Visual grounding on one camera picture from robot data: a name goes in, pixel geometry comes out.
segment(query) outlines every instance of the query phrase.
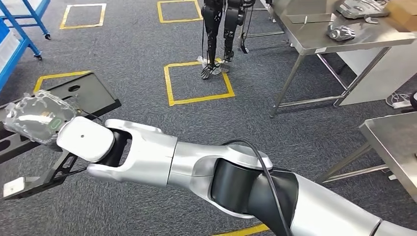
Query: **cardboard box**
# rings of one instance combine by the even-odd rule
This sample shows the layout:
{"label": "cardboard box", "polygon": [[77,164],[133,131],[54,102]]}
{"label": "cardboard box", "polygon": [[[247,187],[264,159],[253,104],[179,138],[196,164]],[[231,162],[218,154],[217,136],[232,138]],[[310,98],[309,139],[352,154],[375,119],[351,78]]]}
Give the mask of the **cardboard box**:
{"label": "cardboard box", "polygon": [[417,31],[417,0],[391,0],[387,4],[389,17],[410,31]]}

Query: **blue shelf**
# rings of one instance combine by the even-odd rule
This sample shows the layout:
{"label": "blue shelf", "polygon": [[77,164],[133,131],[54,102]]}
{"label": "blue shelf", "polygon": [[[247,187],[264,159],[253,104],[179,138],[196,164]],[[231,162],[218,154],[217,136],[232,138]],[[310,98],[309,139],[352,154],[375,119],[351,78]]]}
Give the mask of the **blue shelf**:
{"label": "blue shelf", "polygon": [[[21,0],[21,1],[25,4],[26,8],[29,10],[30,15],[13,15],[14,19],[34,19],[36,21],[36,24],[24,24],[24,25],[19,25],[19,26],[20,27],[39,26],[44,35],[50,35],[49,31],[43,25],[41,18],[43,14],[45,13],[45,10],[48,7],[51,0],[42,0],[42,2],[39,4],[39,6],[36,9],[32,8],[28,0]],[[8,20],[7,16],[0,16],[0,18],[3,20]]]}
{"label": "blue shelf", "polygon": [[[6,6],[2,3],[1,0],[0,0],[0,9],[22,38],[19,40],[20,43],[18,47],[15,49],[15,51],[13,52],[9,61],[7,61],[4,68],[0,71],[0,90],[1,90],[4,84],[6,84],[10,74],[13,72],[14,68],[16,67],[18,61],[22,57],[27,47],[32,49],[34,56],[37,57],[38,59],[42,59],[42,56],[41,56],[41,52],[34,45],[34,43],[28,37],[25,31],[23,31],[22,27],[17,23],[16,19],[10,14],[10,12],[7,10]],[[7,26],[4,24],[3,20],[0,19],[0,39],[1,39],[0,43],[3,40],[3,37],[5,37],[8,34],[8,31],[9,30]]]}
{"label": "blue shelf", "polygon": [[9,76],[13,72],[14,68],[17,65],[17,62],[22,57],[23,53],[25,52],[26,48],[29,46],[29,42],[27,40],[20,40],[19,46],[16,48],[15,52],[13,53],[10,60],[7,62],[6,66],[0,71],[0,90],[3,89],[4,84],[6,84]]}

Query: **stainless steel table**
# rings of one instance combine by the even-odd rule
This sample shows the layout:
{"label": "stainless steel table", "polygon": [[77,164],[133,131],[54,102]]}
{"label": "stainless steel table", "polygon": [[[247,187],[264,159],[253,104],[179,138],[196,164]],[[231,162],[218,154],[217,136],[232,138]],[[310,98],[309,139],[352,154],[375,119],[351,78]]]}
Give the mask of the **stainless steel table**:
{"label": "stainless steel table", "polygon": [[[316,182],[326,183],[390,169],[417,202],[417,112],[368,119],[359,129],[368,142],[318,177]],[[378,153],[385,165],[334,175],[371,149]]]}
{"label": "stainless steel table", "polygon": [[[265,0],[260,0],[266,7]],[[379,24],[368,24],[363,19],[349,20],[334,10],[337,0],[275,0],[274,9],[269,12],[277,20],[289,41],[295,47],[299,56],[281,92],[277,95],[275,105],[270,112],[274,117],[279,107],[288,107],[315,102],[336,100],[338,106],[341,99],[369,73],[376,63],[387,53],[392,46],[411,44],[416,36],[404,29],[389,18],[379,18]],[[346,25],[356,32],[356,38],[337,42],[326,35],[330,24]],[[382,47],[382,50],[358,75],[350,85],[344,84],[337,73],[329,66],[321,54],[354,51]],[[282,103],[296,71],[307,55],[317,55],[319,59],[331,71],[345,90],[341,95],[310,99],[304,101]]]}

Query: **plastic bag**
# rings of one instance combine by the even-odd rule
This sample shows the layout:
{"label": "plastic bag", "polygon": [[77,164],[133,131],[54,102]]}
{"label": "plastic bag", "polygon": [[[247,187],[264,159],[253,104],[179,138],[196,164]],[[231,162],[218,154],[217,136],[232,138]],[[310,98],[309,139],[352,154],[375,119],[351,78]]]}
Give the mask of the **plastic bag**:
{"label": "plastic bag", "polygon": [[52,149],[57,147],[60,129],[79,114],[74,106],[45,90],[39,90],[33,96],[24,93],[22,100],[16,104],[9,103],[5,109],[6,130]]}

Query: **white sticker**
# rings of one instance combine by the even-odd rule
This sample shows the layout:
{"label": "white sticker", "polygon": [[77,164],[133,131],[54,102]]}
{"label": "white sticker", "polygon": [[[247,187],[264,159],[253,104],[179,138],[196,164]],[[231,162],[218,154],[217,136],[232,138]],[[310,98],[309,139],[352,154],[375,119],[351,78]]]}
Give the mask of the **white sticker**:
{"label": "white sticker", "polygon": [[324,53],[327,48],[318,48],[316,49],[316,53]]}

